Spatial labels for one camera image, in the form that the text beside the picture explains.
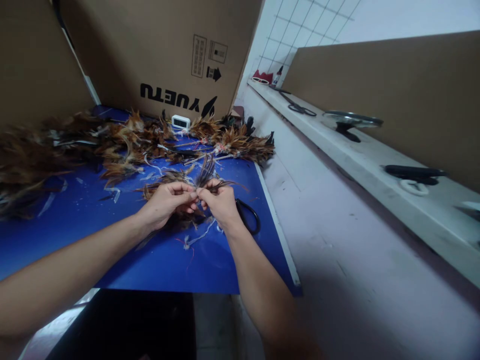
shelf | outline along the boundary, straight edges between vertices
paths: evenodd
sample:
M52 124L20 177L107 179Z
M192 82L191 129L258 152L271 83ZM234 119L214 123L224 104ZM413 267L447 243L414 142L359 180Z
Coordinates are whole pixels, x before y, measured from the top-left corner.
M317 113L317 116L310 117L290 110L289 103L268 86L251 80L248 85L409 229L480 288L480 216L463 204L480 203L480 194L447 177L439 178L436 186L428 186L429 194L426 196L410 194L400 187L399 179L387 174L382 166L424 165L357 129L351 129L350 132L357 135L361 142L348 140L335 131L335 122L323 117L322 110L296 96L287 95L299 105Z

blue table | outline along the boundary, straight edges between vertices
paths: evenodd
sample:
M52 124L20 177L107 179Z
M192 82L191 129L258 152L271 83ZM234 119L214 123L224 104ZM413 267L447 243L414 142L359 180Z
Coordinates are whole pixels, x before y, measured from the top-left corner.
M104 106L97 106L94 114L119 121L128 117L124 111ZM183 143L190 141L188 138L180 140ZM154 164L177 170L186 168L179 164L171 166L164 159L155 160ZM144 168L145 174L138 174L117 186L121 193L117 203L114 203L113 199L99 201L110 194L104 190L106 180L100 180L99 174L88 166L82 166L75 173L64 176L68 182L66 191L56 195L51 207L41 217L0 222L0 279L138 211L145 202L141 193L133 190L142 188L145 183L154 183L155 178L143 179L150 173L159 174L153 167L146 165ZM200 166L196 166L191 177L195 178L199 171ZM236 197L254 208L261 220L261 231L254 238L292 294L300 296L302 288L297 271L258 166L249 161L229 158L221 160L216 165L216 171L225 180L235 181L248 189L234 185ZM56 177L49 182L49 185L58 188L63 184L63 180ZM43 207L47 197L45 194L42 203L38 204L38 210ZM255 227L253 218L249 221ZM216 224L189 250L184 250L183 244L175 240L183 240L187 235L190 239L196 238L206 231L208 225L203 223L198 230L189 228L181 232L160 232L144 248L132 250L123 257L96 287L238 294L234 260L227 239L217 230Z

cardboard box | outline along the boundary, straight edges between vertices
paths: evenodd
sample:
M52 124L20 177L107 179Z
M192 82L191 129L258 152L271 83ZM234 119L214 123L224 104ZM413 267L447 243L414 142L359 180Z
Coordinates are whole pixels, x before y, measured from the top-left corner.
M73 0L60 12L103 105L227 114L262 0Z
M470 31L304 47L283 88L322 110L383 119L363 131L480 193L479 44Z
M0 48L0 127L39 124L95 105L48 1L3 3Z

pink wall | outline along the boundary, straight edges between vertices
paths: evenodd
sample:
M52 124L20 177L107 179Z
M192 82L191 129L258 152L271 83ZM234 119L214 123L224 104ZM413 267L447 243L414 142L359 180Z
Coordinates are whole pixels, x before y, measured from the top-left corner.
M263 175L302 282L297 303L327 356L479 359L480 290L250 87L243 105L260 134L275 131Z

digital timer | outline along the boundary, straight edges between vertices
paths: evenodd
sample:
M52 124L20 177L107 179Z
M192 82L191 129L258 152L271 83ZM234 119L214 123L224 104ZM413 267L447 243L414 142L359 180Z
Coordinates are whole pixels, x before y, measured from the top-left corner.
M188 117L173 115L171 117L171 126L177 129L190 129L190 119Z

